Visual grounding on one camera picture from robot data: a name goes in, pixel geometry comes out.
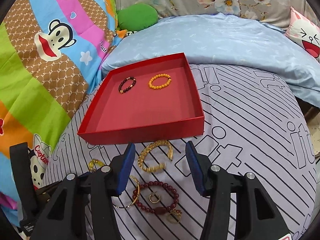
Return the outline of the red shallow jewelry box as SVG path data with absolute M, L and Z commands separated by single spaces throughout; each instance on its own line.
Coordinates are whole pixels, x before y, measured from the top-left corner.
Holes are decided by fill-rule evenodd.
M 204 113 L 183 53 L 110 71 L 93 96 L 78 135 L 92 145 L 202 135 Z

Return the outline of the thin gold bangle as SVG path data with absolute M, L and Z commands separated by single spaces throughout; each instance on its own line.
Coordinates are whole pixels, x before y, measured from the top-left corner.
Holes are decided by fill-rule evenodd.
M 117 209 L 128 209 L 129 207 L 132 207 L 133 205 L 135 205 L 139 200 L 140 182 L 138 181 L 138 179 L 136 177 L 134 177 L 132 175 L 130 175 L 129 178 L 132 179 L 136 183 L 136 188 L 135 188 L 136 193 L 133 193 L 132 202 L 129 205 L 118 206 L 116 204 L 113 204 L 113 206 L 116 207 Z

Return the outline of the grey striped duvet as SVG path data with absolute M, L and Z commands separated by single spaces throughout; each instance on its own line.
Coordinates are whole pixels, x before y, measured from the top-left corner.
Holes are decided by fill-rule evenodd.
M 273 73 L 223 64 L 189 64 L 204 113 L 202 135 L 168 140 L 167 147 L 149 153 L 146 166 L 166 163 L 147 173 L 133 162 L 130 175 L 140 182 L 138 202 L 114 213 L 121 239 L 200 239 L 209 198 L 196 190 L 185 155 L 192 141 L 199 154 L 228 173 L 252 172 L 266 189 L 293 239 L 308 229 L 316 199 L 316 169 L 310 132 L 286 82 Z M 108 165 L 123 154 L 127 144 L 92 145 L 78 135 L 80 124 L 97 90 L 77 110 L 52 153 L 43 185 L 68 174 L 84 174 L 92 159 Z M 136 183 L 112 200 L 118 206 L 132 202 Z M 161 201 L 152 204 L 156 192 Z

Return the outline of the small gold hoop earring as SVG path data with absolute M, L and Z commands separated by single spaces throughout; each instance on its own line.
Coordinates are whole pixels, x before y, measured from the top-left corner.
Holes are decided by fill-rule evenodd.
M 159 203 L 161 201 L 161 195 L 157 194 L 156 192 L 152 192 L 149 195 L 149 201 L 152 204 L 157 204 L 157 203 Z

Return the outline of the wide gold cuff bangle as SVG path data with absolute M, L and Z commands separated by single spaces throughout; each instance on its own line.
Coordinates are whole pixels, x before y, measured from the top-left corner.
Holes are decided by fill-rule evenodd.
M 152 143 L 148 144 L 147 146 L 145 146 L 144 149 L 142 150 L 142 152 L 140 153 L 140 155 L 138 157 L 137 164 L 141 170 L 143 170 L 144 172 L 147 172 L 147 173 L 155 173 L 155 172 L 162 171 L 166 168 L 166 163 L 159 163 L 159 164 L 153 165 L 153 166 L 146 166 L 145 159 L 146 159 L 147 155 L 149 153 L 151 153 L 152 150 L 154 150 L 155 148 L 158 148 L 160 146 L 167 147 L 167 149 L 168 149 L 167 158 L 170 161 L 173 161 L 174 150 L 173 150 L 171 143 L 168 140 L 157 140 L 157 141 L 152 142 Z

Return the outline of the colourful monkey cartoon quilt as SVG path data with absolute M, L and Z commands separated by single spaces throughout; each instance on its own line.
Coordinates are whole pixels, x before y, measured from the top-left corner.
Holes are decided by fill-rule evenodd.
M 102 80 L 115 0 L 1 0 L 1 210 L 18 226 L 11 146 L 26 143 L 39 188 L 61 134 Z

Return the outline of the light blue pillow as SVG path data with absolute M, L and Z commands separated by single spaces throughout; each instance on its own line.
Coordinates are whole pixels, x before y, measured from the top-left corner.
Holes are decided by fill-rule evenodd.
M 135 62 L 184 53 L 191 64 L 232 64 L 280 76 L 294 95 L 319 106 L 319 62 L 278 27 L 234 15 L 167 17 L 122 39 L 102 73 Z

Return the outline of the pink cartoon face pillow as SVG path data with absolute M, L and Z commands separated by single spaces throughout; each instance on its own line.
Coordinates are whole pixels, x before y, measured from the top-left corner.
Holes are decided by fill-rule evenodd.
M 290 24 L 285 36 L 319 59 L 319 27 L 293 7 L 290 7 Z

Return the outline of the green plush cushion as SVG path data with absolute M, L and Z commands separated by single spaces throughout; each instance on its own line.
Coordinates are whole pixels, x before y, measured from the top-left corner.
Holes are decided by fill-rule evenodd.
M 117 14 L 121 30 L 141 31 L 158 22 L 156 9 L 145 3 L 131 5 L 119 10 Z

